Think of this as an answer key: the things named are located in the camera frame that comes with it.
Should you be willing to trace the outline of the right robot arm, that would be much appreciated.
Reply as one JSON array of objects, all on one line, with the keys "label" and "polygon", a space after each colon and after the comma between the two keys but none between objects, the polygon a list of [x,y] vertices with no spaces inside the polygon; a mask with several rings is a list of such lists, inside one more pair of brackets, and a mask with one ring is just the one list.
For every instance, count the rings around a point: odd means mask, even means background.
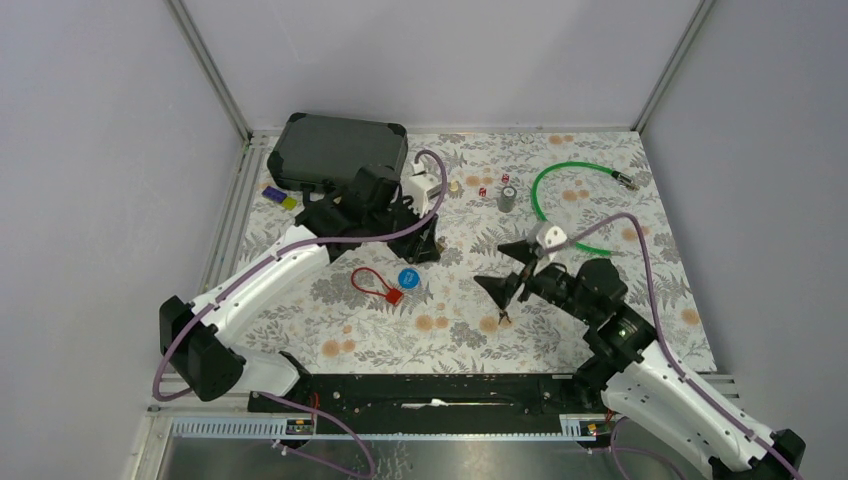
[{"label": "right robot arm", "polygon": [[708,479],[797,478],[800,436],[755,420],[673,354],[626,304],[627,286],[610,260],[590,259],[570,273],[560,263],[541,267],[526,241],[499,249],[524,264],[506,277],[476,276],[499,309],[536,296],[586,325],[592,355],[573,377],[579,407],[623,415]]}]

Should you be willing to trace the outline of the red cable lock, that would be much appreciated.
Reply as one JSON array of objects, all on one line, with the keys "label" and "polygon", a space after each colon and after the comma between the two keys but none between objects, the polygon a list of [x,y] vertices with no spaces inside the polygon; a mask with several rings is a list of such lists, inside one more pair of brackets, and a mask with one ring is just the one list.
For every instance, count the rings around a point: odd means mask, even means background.
[{"label": "red cable lock", "polygon": [[383,276],[370,267],[359,267],[350,275],[352,287],[366,295],[383,299],[387,304],[396,306],[404,299],[404,293],[388,283]]}]

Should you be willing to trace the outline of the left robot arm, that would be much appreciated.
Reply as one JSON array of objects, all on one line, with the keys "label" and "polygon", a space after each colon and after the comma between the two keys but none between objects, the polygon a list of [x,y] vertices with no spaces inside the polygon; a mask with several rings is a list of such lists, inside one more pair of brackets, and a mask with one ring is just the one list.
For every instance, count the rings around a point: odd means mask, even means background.
[{"label": "left robot arm", "polygon": [[236,390],[270,394],[288,411],[309,401],[310,385],[293,360],[241,348],[237,341],[258,312],[306,276],[366,243],[384,243],[410,264],[434,262],[437,212],[447,193],[438,155],[433,175],[418,160],[402,179],[390,167],[368,165],[352,181],[306,204],[262,255],[221,284],[159,310],[162,360],[152,395],[160,402],[193,394],[203,402]]}]

